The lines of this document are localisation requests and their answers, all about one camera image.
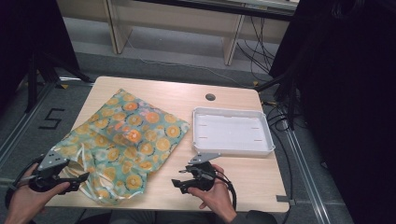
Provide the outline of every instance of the cord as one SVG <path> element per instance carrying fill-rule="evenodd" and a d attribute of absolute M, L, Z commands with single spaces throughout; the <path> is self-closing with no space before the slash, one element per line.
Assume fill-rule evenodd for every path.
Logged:
<path fill-rule="evenodd" d="M 255 49 L 253 49 L 249 44 L 248 44 L 248 42 L 246 41 L 246 40 L 244 40 L 245 41 L 245 45 L 249 48 L 249 49 L 251 49 L 252 51 L 254 51 Z M 258 53 L 258 54 L 260 54 L 260 55 L 262 55 L 262 56 L 266 56 L 264 53 L 261 53 L 261 52 L 258 52 L 258 51 L 256 51 L 256 53 Z M 271 59 L 271 60 L 273 60 L 274 59 L 274 56 L 271 54 L 271 56 L 266 56 L 266 57 L 268 57 L 269 59 Z"/>
<path fill-rule="evenodd" d="M 23 177 L 23 175 L 26 173 L 29 168 L 34 165 L 35 163 L 42 161 L 44 159 L 45 155 L 41 155 L 33 160 L 31 160 L 23 169 L 22 171 L 18 174 L 17 178 L 15 178 L 14 182 L 8 186 L 8 190 L 6 193 L 5 197 L 5 205 L 6 209 L 9 208 L 9 204 L 11 203 L 12 196 L 14 195 L 14 192 L 18 189 L 18 185 Z"/>
<path fill-rule="evenodd" d="M 269 71 L 267 71 L 266 68 L 265 68 L 261 63 L 259 63 L 259 61 L 257 61 L 257 59 L 253 58 L 253 57 L 250 56 L 248 53 L 246 53 L 246 52 L 241 48 L 241 46 L 239 45 L 239 43 L 237 43 L 236 46 L 238 46 L 238 48 L 242 51 L 242 53 L 243 53 L 247 58 L 250 59 L 250 73 L 251 73 L 251 75 L 253 75 L 256 79 L 258 79 L 258 80 L 260 80 L 260 81 L 268 81 L 268 80 L 264 80 L 264 79 L 261 79 L 261 78 L 259 78 L 259 77 L 256 77 L 256 75 L 255 75 L 254 72 L 253 72 L 253 67 L 252 67 L 252 65 L 253 65 L 253 63 L 255 63 L 255 64 L 256 64 L 257 66 L 259 66 L 260 69 L 263 70 L 264 72 L 268 73 Z"/>
<path fill-rule="evenodd" d="M 87 209 L 84 208 L 82 211 L 81 215 L 79 215 L 78 219 L 76 220 L 75 224 L 78 224 L 81 221 L 81 218 L 84 216 L 84 214 L 87 212 Z"/>
<path fill-rule="evenodd" d="M 222 182 L 224 182 L 227 185 L 227 189 L 231 192 L 231 194 L 233 195 L 233 209 L 236 211 L 236 192 L 235 189 L 233 188 L 233 184 L 231 183 L 230 180 L 224 179 L 223 177 L 220 177 L 218 175 L 216 175 L 216 178 L 221 180 Z"/>
<path fill-rule="evenodd" d="M 277 109 L 277 106 L 274 106 L 274 108 L 270 111 L 270 113 L 271 112 L 273 112 L 275 109 Z M 274 116 L 274 117 L 272 117 L 272 118 L 268 118 L 267 119 L 267 121 L 270 121 L 270 120 L 272 120 L 272 119 L 274 119 L 274 118 L 278 118 L 278 117 L 280 117 L 280 116 L 283 116 L 282 114 L 280 114 L 280 115 L 276 115 L 276 116 Z M 289 175 L 290 175 L 290 200 L 292 200 L 293 199 L 293 173 L 292 173 L 292 171 L 291 171 L 291 165 L 290 165 L 290 158 L 289 158 L 289 154 L 288 154 L 288 152 L 286 151 L 286 148 L 285 148 L 285 146 L 283 145 L 283 142 L 281 141 L 281 139 L 280 139 L 280 137 L 279 137 L 279 135 L 276 133 L 276 131 L 274 130 L 274 128 L 272 127 L 272 126 L 274 126 L 275 124 L 277 124 L 279 122 L 279 120 L 277 120 L 275 123 L 273 123 L 272 125 L 269 125 L 269 129 L 270 129 L 270 131 L 271 131 L 271 133 L 276 137 L 276 139 L 277 139 L 277 141 L 279 142 L 279 144 L 281 145 L 281 147 L 282 147 L 282 150 L 283 150 L 283 153 L 285 154 L 285 157 L 286 157 L 286 162 L 287 162 L 287 164 L 288 164 L 288 170 L 289 170 Z M 283 221 L 282 221 L 282 224 L 285 224 L 287 221 L 288 221 L 288 218 L 289 218 L 289 215 L 290 215 L 290 209 L 288 210 L 288 212 L 286 213 L 286 215 L 285 215 L 285 217 L 284 217 L 284 219 L 283 219 Z"/>
<path fill-rule="evenodd" d="M 264 56 L 264 61 L 265 61 L 265 63 L 269 66 L 269 68 L 268 68 L 268 70 L 269 70 L 269 69 L 271 69 L 271 66 L 272 66 L 272 65 L 270 64 L 270 62 L 269 62 L 269 60 L 268 60 L 268 56 L 266 55 L 266 53 L 269 53 L 269 54 L 271 55 L 272 58 L 274 58 L 274 55 L 272 55 L 272 54 L 265 48 L 265 46 L 264 46 L 264 44 L 263 44 L 263 40 L 262 40 L 262 39 L 263 39 L 262 29 L 263 29 L 263 27 L 264 27 L 264 18 L 261 19 L 261 30 L 260 30 L 260 35 L 257 33 L 256 26 L 254 25 L 253 17 L 250 17 L 250 21 L 251 21 L 251 24 L 252 24 L 252 26 L 253 26 L 254 33 L 255 33 L 256 36 L 257 36 L 258 42 L 260 43 L 260 46 L 262 47 L 262 54 L 263 54 L 263 56 Z"/>
<path fill-rule="evenodd" d="M 129 38 L 128 38 L 127 36 L 125 36 L 125 37 L 126 37 L 126 40 L 127 40 L 127 42 L 128 42 L 128 45 L 131 47 L 131 49 L 136 49 L 136 48 L 131 44 L 131 42 L 129 41 Z M 219 73 L 216 73 L 216 72 L 214 72 L 214 71 L 212 71 L 211 69 L 206 68 L 206 67 L 196 66 L 196 65 L 182 64 L 182 63 L 159 63 L 159 62 L 151 62 L 151 61 L 146 61 L 146 60 L 144 60 L 144 59 L 141 59 L 138 55 L 137 55 L 137 58 L 138 58 L 140 61 L 142 61 L 143 63 L 148 63 L 148 64 L 159 64 L 159 65 L 165 65 L 165 66 L 185 66 L 185 67 L 194 68 L 194 69 L 203 69 L 203 70 L 206 70 L 206 71 L 211 72 L 212 74 L 214 74 L 214 75 L 216 75 L 216 76 L 218 76 L 218 77 L 222 77 L 222 78 L 229 79 L 229 80 L 231 80 L 232 82 L 234 82 L 235 84 L 237 84 L 237 85 L 239 85 L 239 86 L 241 86 L 241 87 L 248 88 L 248 89 L 253 89 L 253 87 L 245 86 L 245 85 L 243 85 L 243 84 L 237 82 L 236 80 L 234 80 L 234 79 L 232 79 L 232 78 L 230 78 L 230 77 L 225 77 L 225 76 L 223 76 L 223 75 L 221 75 L 221 74 L 219 74 Z"/>

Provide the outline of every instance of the cable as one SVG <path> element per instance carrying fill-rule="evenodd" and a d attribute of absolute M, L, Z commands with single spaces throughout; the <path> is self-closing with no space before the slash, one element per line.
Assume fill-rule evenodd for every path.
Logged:
<path fill-rule="evenodd" d="M 272 114 L 272 112 L 276 109 L 276 106 L 273 106 L 273 108 L 270 110 L 270 112 L 267 115 L 267 118 L 270 117 L 270 115 Z"/>
<path fill-rule="evenodd" d="M 8 187 L 6 197 L 5 197 L 5 205 L 6 209 L 8 209 L 9 204 L 11 203 L 12 196 L 14 195 L 15 190 L 18 189 L 19 183 L 23 177 L 23 175 L 26 173 L 29 168 L 34 165 L 35 163 L 42 161 L 44 159 L 45 155 L 41 155 L 33 160 L 31 160 L 23 169 L 22 171 L 18 174 L 17 178 L 15 178 L 14 182 Z"/>
<path fill-rule="evenodd" d="M 244 41 L 245 41 L 245 45 L 246 45 L 249 49 L 254 50 L 251 46 L 248 45 L 248 42 L 247 42 L 246 40 L 244 40 Z M 261 53 L 261 52 L 258 52 L 258 51 L 256 51 L 256 53 L 258 53 L 258 54 L 260 54 L 260 55 L 262 55 L 262 56 L 266 56 L 266 57 L 268 57 L 268 58 L 271 59 L 271 60 L 274 59 L 274 56 L 273 56 L 273 55 L 272 55 L 272 56 L 268 56 L 268 55 L 266 55 L 266 54 L 264 54 L 264 53 Z"/>
<path fill-rule="evenodd" d="M 216 170 L 216 169 L 215 169 L 215 171 L 218 172 L 218 173 L 220 173 L 220 174 L 222 174 L 222 175 L 224 176 L 224 178 L 225 178 L 228 182 L 231 182 L 230 179 L 227 177 L 227 175 L 225 175 L 224 173 L 222 173 L 222 172 L 220 172 L 220 171 L 218 171 L 218 170 Z"/>
<path fill-rule="evenodd" d="M 81 218 L 84 216 L 85 212 L 87 212 L 86 208 L 84 208 L 84 210 L 82 211 L 81 215 L 79 215 L 79 217 L 76 220 L 75 224 L 78 224 L 81 221 Z"/>
<path fill-rule="evenodd" d="M 280 132 L 280 133 L 281 133 L 281 132 L 287 131 L 287 130 L 290 128 L 289 125 L 288 125 L 286 128 L 284 128 L 284 129 L 279 129 L 279 128 L 277 127 L 277 124 L 278 124 L 279 122 L 283 121 L 283 120 L 288 120 L 288 118 L 281 118 L 281 119 L 277 120 L 276 122 L 274 122 L 273 124 L 271 124 L 270 127 L 275 126 L 275 129 L 276 129 L 278 132 Z"/>
<path fill-rule="evenodd" d="M 265 48 L 265 46 L 264 46 L 264 44 L 263 44 L 263 40 L 262 40 L 262 38 L 263 38 L 262 29 L 263 29 L 263 27 L 264 27 L 264 18 L 261 19 L 261 25 L 262 25 L 262 26 L 261 26 L 260 35 L 257 33 L 257 29 L 256 29 L 256 26 L 254 25 L 253 17 L 250 17 L 250 21 L 251 21 L 251 24 L 252 24 L 252 26 L 253 26 L 254 33 L 256 34 L 256 37 L 257 37 L 257 39 L 258 39 L 258 41 L 259 41 L 259 43 L 260 43 L 260 46 L 262 47 L 262 53 L 263 53 L 263 56 L 264 56 L 264 60 L 265 60 L 265 62 L 266 62 L 266 63 L 270 66 L 270 68 L 271 68 L 272 65 L 269 63 L 268 56 L 266 55 L 266 52 L 268 52 L 268 53 L 271 55 L 272 58 L 274 58 L 274 55 L 272 55 L 272 54 Z"/>
<path fill-rule="evenodd" d="M 216 175 L 216 178 L 217 179 L 219 179 L 219 180 L 221 180 L 222 182 L 224 182 L 226 185 L 227 185 L 227 189 L 231 192 L 231 194 L 233 195 L 233 210 L 235 210 L 236 211 L 236 192 L 235 192 L 235 189 L 233 188 L 233 184 L 231 183 L 231 181 L 230 180 L 228 180 L 228 178 L 227 178 L 227 180 L 225 180 L 224 178 L 222 178 L 222 177 L 220 177 L 220 176 L 218 176 L 218 175 Z"/>
<path fill-rule="evenodd" d="M 278 117 L 278 116 L 279 116 L 279 115 L 276 115 L 276 116 L 274 116 L 274 117 L 272 117 L 272 118 L 270 118 L 270 119 L 267 119 L 267 121 L 268 121 L 268 120 L 271 120 L 271 119 L 274 119 L 274 118 L 276 118 L 276 117 Z M 281 145 L 282 150 L 283 150 L 283 153 L 285 154 L 285 157 L 286 157 L 286 162 L 287 162 L 287 164 L 288 164 L 288 170 L 289 170 L 289 175 L 290 175 L 290 200 L 292 200 L 293 197 L 294 197 L 294 196 L 293 196 L 293 173 L 292 173 L 292 171 L 291 171 L 290 158 L 289 158 L 289 154 L 288 154 L 288 152 L 286 151 L 286 148 L 285 148 L 285 146 L 283 145 L 283 142 L 281 141 L 279 135 L 276 133 L 276 131 L 275 131 L 275 130 L 273 129 L 273 127 L 272 127 L 274 124 L 269 125 L 269 129 L 270 129 L 271 133 L 274 134 L 274 136 L 276 137 L 277 141 L 278 141 L 279 144 Z M 283 221 L 282 221 L 282 224 L 285 224 L 285 223 L 287 222 L 287 220 L 288 220 L 288 218 L 289 218 L 289 215 L 290 215 L 290 209 L 289 209 L 288 212 L 286 213 L 286 215 L 285 215 L 285 217 L 284 217 L 284 219 L 283 219 Z"/>
<path fill-rule="evenodd" d="M 260 81 L 268 81 L 268 80 L 265 80 L 265 79 L 261 79 L 261 78 L 259 78 L 259 77 L 256 77 L 256 75 L 253 73 L 252 63 L 255 63 L 257 66 L 260 67 L 260 69 L 262 69 L 262 70 L 263 70 L 264 72 L 266 72 L 266 73 L 268 73 L 269 71 L 267 71 L 266 68 L 264 68 L 263 65 L 262 65 L 261 63 L 259 63 L 256 59 L 254 59 L 253 57 L 251 57 L 250 55 L 248 55 L 248 54 L 241 48 L 241 46 L 240 46 L 238 43 L 237 43 L 236 45 L 238 46 L 238 48 L 240 48 L 240 50 L 242 51 L 242 53 L 243 53 L 246 57 L 248 57 L 248 58 L 250 59 L 250 73 L 251 73 L 251 75 L 253 75 L 255 78 L 257 78 L 257 79 L 260 80 Z"/>
<path fill-rule="evenodd" d="M 252 58 L 254 58 L 254 54 L 257 52 L 257 47 L 259 46 L 259 44 L 260 44 L 260 46 L 262 47 L 262 29 L 263 29 L 263 26 L 264 26 L 264 23 L 262 22 L 260 36 L 258 36 L 258 35 L 257 35 L 257 32 L 256 32 L 256 27 L 255 27 L 254 24 L 253 24 L 254 31 L 256 32 L 256 36 L 257 36 L 257 44 L 256 44 L 256 47 L 255 47 L 254 50 L 253 50 Z M 268 60 L 266 60 L 266 56 L 265 56 L 265 52 L 264 52 L 264 51 L 262 52 L 262 56 L 263 56 L 264 62 L 265 62 L 265 70 L 267 71 L 267 74 L 268 74 L 269 71 L 270 71 L 270 69 L 269 69 L 269 67 L 268 67 Z"/>
<path fill-rule="evenodd" d="M 136 49 L 136 48 L 131 44 L 131 42 L 129 41 L 129 38 L 128 38 L 128 37 L 126 37 L 126 40 L 127 40 L 127 42 L 128 42 L 128 45 L 131 47 L 131 49 Z M 231 80 L 232 82 L 234 82 L 235 84 L 237 84 L 237 85 L 239 85 L 239 86 L 241 86 L 241 87 L 248 88 L 248 89 L 253 89 L 253 87 L 245 86 L 245 85 L 243 85 L 243 84 L 237 82 L 236 80 L 234 80 L 234 79 L 232 79 L 232 78 L 230 78 L 230 77 L 225 77 L 225 76 L 223 76 L 223 75 L 221 75 L 221 74 L 219 74 L 219 73 L 216 73 L 216 72 L 214 72 L 214 71 L 212 71 L 212 70 L 210 70 L 209 68 L 206 68 L 206 67 L 196 66 L 196 65 L 182 64 L 182 63 L 158 63 L 158 62 L 150 62 L 150 61 L 146 61 L 146 60 L 141 59 L 138 55 L 137 55 L 137 58 L 138 58 L 140 61 L 142 61 L 143 63 L 148 63 L 148 64 L 159 64 L 159 65 L 165 65 L 165 66 L 185 66 L 185 67 L 189 67 L 189 68 L 203 69 L 203 70 L 206 70 L 206 71 L 211 72 L 212 74 L 214 74 L 214 75 L 216 75 L 216 76 L 218 76 L 218 77 L 222 77 L 222 78 L 229 79 L 229 80 Z"/>

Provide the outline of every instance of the hole in table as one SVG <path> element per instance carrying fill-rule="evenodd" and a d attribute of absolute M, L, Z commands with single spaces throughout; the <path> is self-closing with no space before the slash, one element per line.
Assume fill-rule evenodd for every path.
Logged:
<path fill-rule="evenodd" d="M 212 93 L 208 93 L 208 94 L 205 96 L 205 98 L 206 98 L 206 100 L 208 100 L 208 101 L 214 101 L 214 100 L 216 100 L 216 96 L 215 96 L 214 94 L 212 94 Z"/>

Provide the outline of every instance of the printed number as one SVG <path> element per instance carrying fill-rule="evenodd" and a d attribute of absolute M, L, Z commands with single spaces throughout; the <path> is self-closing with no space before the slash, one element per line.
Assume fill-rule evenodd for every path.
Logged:
<path fill-rule="evenodd" d="M 47 114 L 46 118 L 44 120 L 53 120 L 56 121 L 55 125 L 53 127 L 44 127 L 44 126 L 39 126 L 38 129 L 47 129 L 47 130 L 55 130 L 58 127 L 58 124 L 61 122 L 61 119 L 52 119 L 50 118 L 50 114 L 52 111 L 64 111 L 64 109 L 59 109 L 59 108 L 52 108 L 49 113 Z"/>

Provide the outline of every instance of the person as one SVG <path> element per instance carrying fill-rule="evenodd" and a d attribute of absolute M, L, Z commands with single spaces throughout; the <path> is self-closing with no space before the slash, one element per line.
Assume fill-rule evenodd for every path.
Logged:
<path fill-rule="evenodd" d="M 32 174 L 37 164 L 30 167 L 22 178 Z M 70 186 L 70 183 L 64 182 L 55 186 L 46 192 L 37 192 L 23 185 L 15 190 L 9 204 L 5 224 L 25 224 L 29 223 L 35 215 L 43 211 L 46 203 L 55 195 L 63 192 Z"/>
<path fill-rule="evenodd" d="M 223 177 L 224 170 L 216 165 L 212 166 L 218 171 L 218 175 Z M 32 166 L 23 177 L 29 176 L 35 165 Z M 65 182 L 57 185 L 55 188 L 46 192 L 36 192 L 29 188 L 28 185 L 20 186 L 13 194 L 6 218 L 6 224 L 25 224 L 29 223 L 35 215 L 44 209 L 45 204 L 55 195 L 63 192 L 69 187 L 69 183 Z M 200 209 L 209 207 L 215 214 L 217 214 L 227 224 L 256 224 L 256 223 L 276 223 L 274 217 L 265 214 L 263 219 L 252 220 L 248 217 L 238 215 L 233 209 L 233 205 L 229 196 L 227 186 L 219 179 L 215 180 L 213 188 L 209 191 L 202 191 L 197 188 L 189 188 L 189 194 L 200 198 L 203 202 L 199 205 Z M 111 224 L 121 223 L 207 223 L 210 221 L 207 218 L 207 213 L 199 212 L 154 212 L 154 211 L 121 211 L 115 210 L 111 214 L 109 221 Z"/>
<path fill-rule="evenodd" d="M 213 168 L 218 171 L 219 177 L 224 177 L 224 169 L 216 164 Z M 188 188 L 188 193 L 200 198 L 203 202 L 200 209 L 209 207 L 226 224 L 276 224 L 276 219 L 267 213 L 256 212 L 249 216 L 237 214 L 233 209 L 229 191 L 224 182 L 219 179 L 209 191 L 202 191 L 198 188 Z M 213 223 L 207 218 L 207 213 L 200 212 L 164 212 L 164 211 L 113 211 L 111 224 L 210 224 Z"/>

